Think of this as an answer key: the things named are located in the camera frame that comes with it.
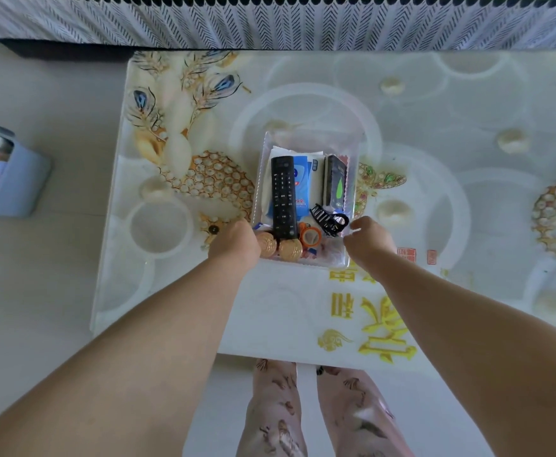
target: patterned pants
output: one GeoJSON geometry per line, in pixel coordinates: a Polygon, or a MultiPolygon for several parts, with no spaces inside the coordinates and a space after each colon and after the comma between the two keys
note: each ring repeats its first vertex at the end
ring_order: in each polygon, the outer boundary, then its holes
{"type": "MultiPolygon", "coordinates": [[[[320,409],[337,457],[414,457],[383,396],[362,370],[320,367],[320,409]]],[[[258,359],[237,457],[304,457],[294,362],[258,359]]]]}

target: clear plastic container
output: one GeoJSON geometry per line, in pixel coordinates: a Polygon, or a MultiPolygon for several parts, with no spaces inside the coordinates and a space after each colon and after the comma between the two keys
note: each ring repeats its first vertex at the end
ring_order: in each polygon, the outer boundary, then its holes
{"type": "MultiPolygon", "coordinates": [[[[265,133],[263,141],[263,153],[259,162],[257,172],[257,189],[253,199],[251,224],[256,227],[264,223],[263,192],[271,191],[271,185],[267,184],[266,169],[270,161],[270,153],[274,146],[282,147],[298,153],[322,152],[325,156],[337,155],[342,159],[347,158],[345,174],[345,194],[343,201],[343,213],[351,219],[354,213],[356,175],[358,172],[358,157],[361,153],[361,138],[351,133],[338,133],[336,131],[310,131],[310,130],[274,130],[265,133]]],[[[310,200],[309,207],[315,202],[310,200]]],[[[337,237],[322,236],[322,242],[318,247],[316,255],[304,253],[297,261],[299,264],[310,266],[323,266],[326,268],[346,268],[350,258],[343,245],[343,235],[348,234],[346,227],[337,237]]],[[[274,255],[270,260],[281,261],[280,257],[274,255]]]]}

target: blue storage bin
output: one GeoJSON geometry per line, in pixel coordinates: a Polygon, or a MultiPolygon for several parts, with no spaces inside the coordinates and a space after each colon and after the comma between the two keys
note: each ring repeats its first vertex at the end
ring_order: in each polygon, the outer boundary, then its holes
{"type": "Polygon", "coordinates": [[[0,136],[14,143],[0,177],[0,216],[29,216],[51,172],[51,160],[21,145],[9,130],[0,127],[0,136]]]}

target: remote control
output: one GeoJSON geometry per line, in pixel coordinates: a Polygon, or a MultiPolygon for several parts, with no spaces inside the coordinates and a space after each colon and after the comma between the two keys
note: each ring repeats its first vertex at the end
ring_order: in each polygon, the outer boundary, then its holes
{"type": "Polygon", "coordinates": [[[272,200],[274,235],[277,239],[296,239],[297,202],[295,198],[295,164],[291,155],[272,159],[272,200]]]}

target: coffee table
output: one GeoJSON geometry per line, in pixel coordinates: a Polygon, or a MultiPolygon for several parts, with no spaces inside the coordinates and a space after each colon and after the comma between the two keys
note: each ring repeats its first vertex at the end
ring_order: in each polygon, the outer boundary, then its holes
{"type": "MultiPolygon", "coordinates": [[[[359,135],[358,215],[428,271],[556,323],[556,52],[145,52],[128,65],[95,335],[250,215],[272,129],[359,135]],[[391,175],[404,183],[380,188],[391,175]]],[[[353,263],[261,260],[219,352],[436,375],[353,263]]]]}

